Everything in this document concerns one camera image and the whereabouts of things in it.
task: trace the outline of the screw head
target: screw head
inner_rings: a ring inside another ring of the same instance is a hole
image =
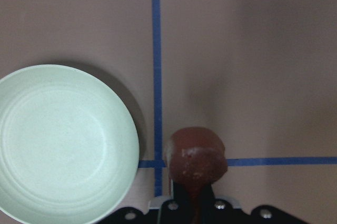
[[[133,220],[133,219],[135,219],[137,217],[137,214],[135,213],[135,212],[128,212],[125,216],[124,216],[124,218],[126,219],[126,220]]]
[[[261,209],[260,215],[263,219],[271,219],[273,217],[272,213],[268,209]]]
[[[223,202],[222,200],[217,200],[217,201],[214,203],[214,207],[215,207],[216,209],[222,210],[222,209],[225,209],[225,208],[226,208],[226,203]]]
[[[174,211],[178,209],[179,205],[177,204],[177,202],[172,201],[167,205],[167,207],[169,208],[169,210]]]

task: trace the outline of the brown spoon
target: brown spoon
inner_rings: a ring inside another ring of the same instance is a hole
[[[219,180],[227,171],[225,146],[210,129],[182,128],[175,132],[164,148],[164,160],[170,178],[182,185],[195,210],[192,223],[199,222],[197,198],[206,185]]]

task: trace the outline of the beige surface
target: beige surface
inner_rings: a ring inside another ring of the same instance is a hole
[[[151,18],[151,0],[0,0],[0,77],[40,63],[92,73],[125,101],[152,160]],[[206,126],[228,158],[337,156],[337,0],[161,0],[161,21],[164,141]],[[246,211],[269,203],[336,224],[336,185],[336,165],[230,167],[214,190]],[[146,211],[152,197],[142,168],[120,206]]]

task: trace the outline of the blue tape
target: blue tape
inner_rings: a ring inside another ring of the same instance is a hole
[[[337,157],[269,157],[228,159],[228,166],[337,165]]]
[[[154,159],[162,162],[162,52],[160,0],[152,0],[153,86],[154,86]],[[162,195],[162,168],[155,169],[155,196]]]
[[[165,163],[163,160],[140,160],[139,168],[164,168]]]
[[[337,165],[337,157],[267,157],[227,159],[228,166],[268,166],[268,165]],[[161,169],[163,160],[142,160],[139,168]]]

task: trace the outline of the light green bowl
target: light green bowl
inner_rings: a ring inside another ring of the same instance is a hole
[[[81,70],[37,65],[0,80],[0,210],[30,224],[107,216],[137,170],[127,108]]]

